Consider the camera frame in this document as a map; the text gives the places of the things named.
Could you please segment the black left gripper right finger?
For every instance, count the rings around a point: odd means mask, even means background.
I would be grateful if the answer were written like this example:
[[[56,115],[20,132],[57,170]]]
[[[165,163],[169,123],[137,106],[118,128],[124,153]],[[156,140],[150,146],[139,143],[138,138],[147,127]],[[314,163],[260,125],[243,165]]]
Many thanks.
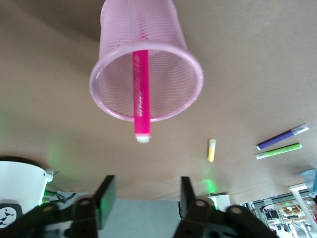
[[[247,208],[232,205],[224,212],[196,196],[189,177],[181,177],[182,219],[173,238],[278,238]]]

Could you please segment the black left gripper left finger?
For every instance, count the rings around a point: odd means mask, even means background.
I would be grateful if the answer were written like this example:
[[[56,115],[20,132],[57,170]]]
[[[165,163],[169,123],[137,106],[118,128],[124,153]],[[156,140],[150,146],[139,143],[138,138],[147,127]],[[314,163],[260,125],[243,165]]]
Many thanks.
[[[16,222],[14,238],[99,238],[115,199],[115,176],[106,176],[94,194],[76,198],[67,208],[43,204],[28,212]]]

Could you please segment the pink marker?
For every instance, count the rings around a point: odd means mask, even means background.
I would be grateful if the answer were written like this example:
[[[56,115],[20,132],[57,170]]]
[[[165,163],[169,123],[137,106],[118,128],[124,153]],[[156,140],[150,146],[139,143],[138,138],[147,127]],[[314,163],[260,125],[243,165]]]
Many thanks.
[[[134,134],[139,143],[151,138],[149,52],[140,49],[132,53]]]

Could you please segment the yellow marker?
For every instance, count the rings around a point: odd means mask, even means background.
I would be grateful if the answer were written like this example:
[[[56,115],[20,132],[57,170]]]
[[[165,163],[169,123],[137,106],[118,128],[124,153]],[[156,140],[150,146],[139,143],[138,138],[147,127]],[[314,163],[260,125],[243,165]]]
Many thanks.
[[[215,147],[216,147],[216,140],[210,139],[209,140],[209,151],[208,151],[208,161],[213,162],[215,156]]]

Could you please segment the green marker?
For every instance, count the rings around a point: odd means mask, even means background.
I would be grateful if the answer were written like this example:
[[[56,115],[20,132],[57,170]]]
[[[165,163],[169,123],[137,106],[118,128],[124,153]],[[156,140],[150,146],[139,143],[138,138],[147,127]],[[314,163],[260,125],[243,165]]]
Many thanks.
[[[274,150],[269,150],[263,153],[259,153],[255,155],[255,158],[257,160],[260,159],[264,159],[264,158],[268,158],[268,157],[272,157],[272,156],[276,156],[276,155],[280,155],[280,154],[284,154],[284,153],[288,153],[288,152],[292,152],[292,151],[296,151],[299,149],[302,149],[303,146],[300,143],[296,143],[296,144],[291,144],[288,146],[284,146],[284,147],[280,147]]]

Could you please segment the purple marker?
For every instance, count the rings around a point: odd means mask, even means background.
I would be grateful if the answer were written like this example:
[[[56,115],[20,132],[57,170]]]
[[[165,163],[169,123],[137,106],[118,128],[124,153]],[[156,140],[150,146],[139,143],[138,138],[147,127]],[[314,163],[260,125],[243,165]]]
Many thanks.
[[[291,138],[293,136],[296,136],[296,135],[301,134],[301,133],[303,133],[305,131],[308,131],[309,129],[310,128],[309,128],[309,126],[307,124],[302,124],[300,126],[292,128],[292,129],[290,129],[288,131],[285,131],[285,132],[283,132],[283,133],[281,133],[279,135],[276,135],[276,136],[274,136],[274,137],[272,137],[270,139],[267,139],[267,140],[257,144],[256,147],[257,147],[258,150],[263,150],[263,149],[268,148],[268,147],[270,147],[272,145],[280,143],[280,142],[282,142],[282,141],[284,141],[286,139],[289,139],[289,138]]]

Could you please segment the white desk lamp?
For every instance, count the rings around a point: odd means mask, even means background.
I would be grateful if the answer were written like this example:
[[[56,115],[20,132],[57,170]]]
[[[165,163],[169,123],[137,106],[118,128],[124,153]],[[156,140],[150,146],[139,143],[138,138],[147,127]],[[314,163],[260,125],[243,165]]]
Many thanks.
[[[304,203],[304,200],[302,199],[299,191],[307,189],[307,186],[305,183],[300,183],[300,184],[296,184],[296,185],[292,185],[289,186],[288,189],[292,192],[295,200],[298,202],[298,204],[301,206],[305,216],[307,217],[307,219],[309,220],[312,228],[315,230],[315,232],[317,233],[317,223],[315,222],[313,216],[311,215],[309,209],[307,208],[307,206]]]

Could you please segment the blue mesh cup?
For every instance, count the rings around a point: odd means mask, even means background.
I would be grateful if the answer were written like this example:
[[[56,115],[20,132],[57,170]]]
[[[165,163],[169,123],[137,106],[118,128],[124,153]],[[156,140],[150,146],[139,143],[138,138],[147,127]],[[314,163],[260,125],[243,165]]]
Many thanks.
[[[317,169],[308,170],[301,173],[301,177],[307,186],[308,190],[311,192],[312,197],[317,196]]]

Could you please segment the pink mesh cup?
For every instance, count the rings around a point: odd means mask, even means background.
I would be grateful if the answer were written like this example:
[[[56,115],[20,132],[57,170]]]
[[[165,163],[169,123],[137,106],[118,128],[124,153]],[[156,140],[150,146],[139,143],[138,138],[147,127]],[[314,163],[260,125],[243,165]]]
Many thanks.
[[[188,51],[172,0],[105,0],[99,59],[90,76],[97,106],[133,121],[134,51],[149,53],[151,121],[173,117],[198,98],[204,74]]]

